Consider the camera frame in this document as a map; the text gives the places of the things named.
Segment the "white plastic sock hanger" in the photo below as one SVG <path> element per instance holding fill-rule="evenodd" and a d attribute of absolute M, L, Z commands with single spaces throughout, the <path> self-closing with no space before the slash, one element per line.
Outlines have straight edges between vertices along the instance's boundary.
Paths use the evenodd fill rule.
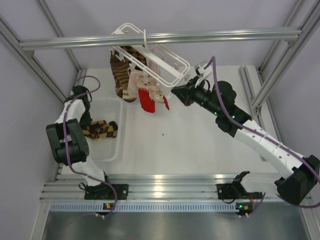
<path fill-rule="evenodd" d="M 168 89 L 172 89 L 180 84 L 180 82 L 189 79 L 190 64 L 162 44 L 147 43 L 147 33 L 145 30 L 141 30 L 131 23 L 124 23 L 112 34 L 142 37 L 142 43 L 135 43 L 131 47 L 145 56 L 147 66 L 122 50 L 122 46 L 111 46 L 109 48 L 112 55 L 118 55 L 119 60 L 123 61 L 125 57 L 131 61 L 129 65 L 130 70 L 139 68 L 143 71 L 145 77 L 150 75 L 157 81 L 158 85 L 162 85 Z"/>

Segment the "red sock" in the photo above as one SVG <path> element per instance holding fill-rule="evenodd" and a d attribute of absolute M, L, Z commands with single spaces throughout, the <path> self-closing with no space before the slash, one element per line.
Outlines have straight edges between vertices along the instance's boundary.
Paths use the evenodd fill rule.
<path fill-rule="evenodd" d="M 140 105 L 141 108 L 147 112 L 147 113 L 155 113 L 156 112 L 156 102 L 154 100 L 151 100 L 148 96 L 146 96 L 145 94 L 142 94 L 142 96 L 139 96 L 139 101 L 140 101 Z M 168 100 L 166 99 L 166 97 L 164 97 L 164 103 L 162 103 L 165 105 L 166 109 L 169 111 L 170 110 L 170 106 L 168 103 Z"/>

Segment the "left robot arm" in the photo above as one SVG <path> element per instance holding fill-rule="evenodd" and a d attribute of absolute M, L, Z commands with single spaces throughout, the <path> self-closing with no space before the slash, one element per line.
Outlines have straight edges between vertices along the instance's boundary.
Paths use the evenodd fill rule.
<path fill-rule="evenodd" d="M 85 179 L 86 183 L 80 183 L 79 187 L 85 191 L 86 200 L 116 201 L 116 189 L 109 183 L 105 172 L 92 161 L 81 129 L 81 119 L 88 120 L 90 117 L 88 94 L 90 92 L 84 86 L 74 86 L 58 120 L 46 126 L 46 135 L 54 160 Z"/>

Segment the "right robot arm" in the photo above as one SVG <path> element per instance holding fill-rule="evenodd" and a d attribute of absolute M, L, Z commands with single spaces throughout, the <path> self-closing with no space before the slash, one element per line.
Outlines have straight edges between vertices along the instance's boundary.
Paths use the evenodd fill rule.
<path fill-rule="evenodd" d="M 253 193 L 274 194 L 295 206 L 318 183 L 320 161 L 314 155 L 305 157 L 269 135 L 252 117 L 235 105 L 236 92 L 226 81 L 218 81 L 212 90 L 204 82 L 196 85 L 193 78 L 187 84 L 171 89 L 185 106 L 198 104 L 214 114 L 215 123 L 232 138 L 244 143 L 271 164 L 276 173 L 243 171 L 232 181 L 234 198 L 244 199 Z"/>

